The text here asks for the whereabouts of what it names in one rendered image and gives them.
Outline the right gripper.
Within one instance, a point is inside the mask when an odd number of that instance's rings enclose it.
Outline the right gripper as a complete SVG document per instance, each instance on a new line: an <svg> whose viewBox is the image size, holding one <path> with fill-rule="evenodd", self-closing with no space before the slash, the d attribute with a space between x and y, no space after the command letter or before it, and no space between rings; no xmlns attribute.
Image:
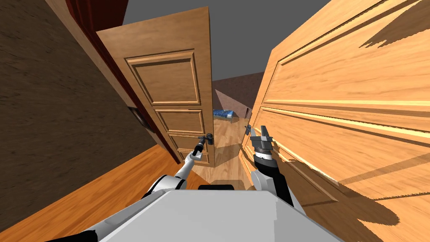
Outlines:
<svg viewBox="0 0 430 242"><path fill-rule="evenodd" d="M271 155L273 138L269 136L266 126L261 125L261 136L257 136L255 129L250 131L250 140L257 153Z"/></svg>

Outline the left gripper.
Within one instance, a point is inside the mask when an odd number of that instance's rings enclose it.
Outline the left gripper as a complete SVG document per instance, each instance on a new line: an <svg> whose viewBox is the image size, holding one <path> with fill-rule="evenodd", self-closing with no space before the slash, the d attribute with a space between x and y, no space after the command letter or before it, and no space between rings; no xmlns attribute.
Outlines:
<svg viewBox="0 0 430 242"><path fill-rule="evenodd" d="M195 146L194 151L192 152L193 156L196 156L198 152L202 152L205 144L205 138L200 138L199 143Z"/></svg>

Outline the blue bed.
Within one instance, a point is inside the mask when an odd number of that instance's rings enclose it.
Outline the blue bed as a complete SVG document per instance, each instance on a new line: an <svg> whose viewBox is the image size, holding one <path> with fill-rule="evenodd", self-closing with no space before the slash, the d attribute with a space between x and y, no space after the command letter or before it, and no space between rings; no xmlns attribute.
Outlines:
<svg viewBox="0 0 430 242"><path fill-rule="evenodd" d="M234 112L232 110L213 110L213 115L231 120L234 116Z"/></svg>

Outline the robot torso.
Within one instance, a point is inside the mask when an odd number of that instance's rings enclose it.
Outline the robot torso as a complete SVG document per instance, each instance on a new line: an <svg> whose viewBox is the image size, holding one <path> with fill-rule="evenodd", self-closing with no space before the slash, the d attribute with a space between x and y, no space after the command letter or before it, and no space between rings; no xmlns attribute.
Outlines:
<svg viewBox="0 0 430 242"><path fill-rule="evenodd" d="M90 227L99 242L343 242L268 191L157 191Z"/></svg>

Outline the brown panelled wooden door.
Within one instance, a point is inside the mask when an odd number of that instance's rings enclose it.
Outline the brown panelled wooden door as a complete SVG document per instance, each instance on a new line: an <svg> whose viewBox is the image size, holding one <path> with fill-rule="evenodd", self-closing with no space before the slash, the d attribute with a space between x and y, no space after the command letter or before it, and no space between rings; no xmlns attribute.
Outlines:
<svg viewBox="0 0 430 242"><path fill-rule="evenodd" d="M97 32L178 162L214 132L207 6Z"/></svg>

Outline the light panelled wooden door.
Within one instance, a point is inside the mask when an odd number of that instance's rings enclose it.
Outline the light panelled wooden door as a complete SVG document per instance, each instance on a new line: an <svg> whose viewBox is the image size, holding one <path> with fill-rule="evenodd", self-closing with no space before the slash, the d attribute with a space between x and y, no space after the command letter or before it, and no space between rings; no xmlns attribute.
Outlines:
<svg viewBox="0 0 430 242"><path fill-rule="evenodd" d="M251 125L344 242L430 242L430 0L331 0L272 50Z"/></svg>

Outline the dark framed wall picture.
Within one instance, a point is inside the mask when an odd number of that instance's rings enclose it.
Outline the dark framed wall picture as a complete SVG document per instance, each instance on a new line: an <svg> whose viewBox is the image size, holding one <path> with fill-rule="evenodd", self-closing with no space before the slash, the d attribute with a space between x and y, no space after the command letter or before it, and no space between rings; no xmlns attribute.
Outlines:
<svg viewBox="0 0 430 242"><path fill-rule="evenodd" d="M146 121L144 116L141 114L140 110L136 107L128 107L128 109L131 111L133 116L138 120L138 122L145 127L149 132L154 133L153 129L149 125L149 123Z"/></svg>

